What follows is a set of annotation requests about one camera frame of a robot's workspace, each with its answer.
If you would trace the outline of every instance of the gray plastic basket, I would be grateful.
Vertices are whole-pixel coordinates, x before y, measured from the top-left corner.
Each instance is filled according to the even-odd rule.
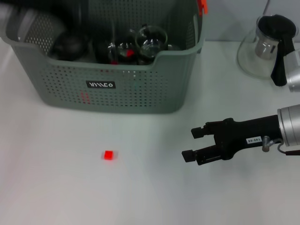
[[[11,14],[2,39],[10,44],[41,98],[48,104],[116,113],[171,113],[184,102],[195,56],[203,45],[203,18],[196,0],[90,0],[94,32],[164,28],[183,51],[162,51],[147,66],[68,62],[47,56],[63,31],[59,21],[34,11]],[[113,81],[115,89],[88,88],[86,81]]]

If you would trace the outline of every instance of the label sticker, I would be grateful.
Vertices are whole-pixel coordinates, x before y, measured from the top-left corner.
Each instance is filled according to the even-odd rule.
[[[104,88],[115,89],[116,84],[114,81],[85,81],[88,88]]]
[[[262,137],[251,137],[251,138],[247,138],[246,139],[247,144],[253,144],[253,143],[257,143],[257,142],[263,142],[262,141]]]

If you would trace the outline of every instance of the white table surface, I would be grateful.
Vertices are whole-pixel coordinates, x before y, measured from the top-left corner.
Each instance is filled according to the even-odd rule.
[[[300,157],[254,148],[198,166],[181,155],[214,145],[212,136],[190,133],[205,122],[300,104],[300,93],[245,75],[238,46],[205,42],[184,106],[135,115],[46,105],[1,41],[0,224],[298,224]],[[118,158],[103,160],[105,150]]]

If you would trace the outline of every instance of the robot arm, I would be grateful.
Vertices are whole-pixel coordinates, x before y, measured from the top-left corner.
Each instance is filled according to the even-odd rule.
[[[282,151],[280,147],[300,145],[300,105],[278,109],[278,115],[235,122],[232,118],[218,122],[208,122],[203,128],[191,130],[194,138],[214,135],[216,145],[183,151],[186,162],[197,161],[198,165],[216,160],[229,160],[242,149],[262,146],[269,151],[270,146],[281,143],[278,150],[287,156],[300,156],[300,150]]]

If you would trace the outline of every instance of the small red block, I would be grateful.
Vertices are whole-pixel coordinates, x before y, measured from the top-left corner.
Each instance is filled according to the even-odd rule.
[[[103,158],[105,160],[113,160],[113,151],[105,151]]]

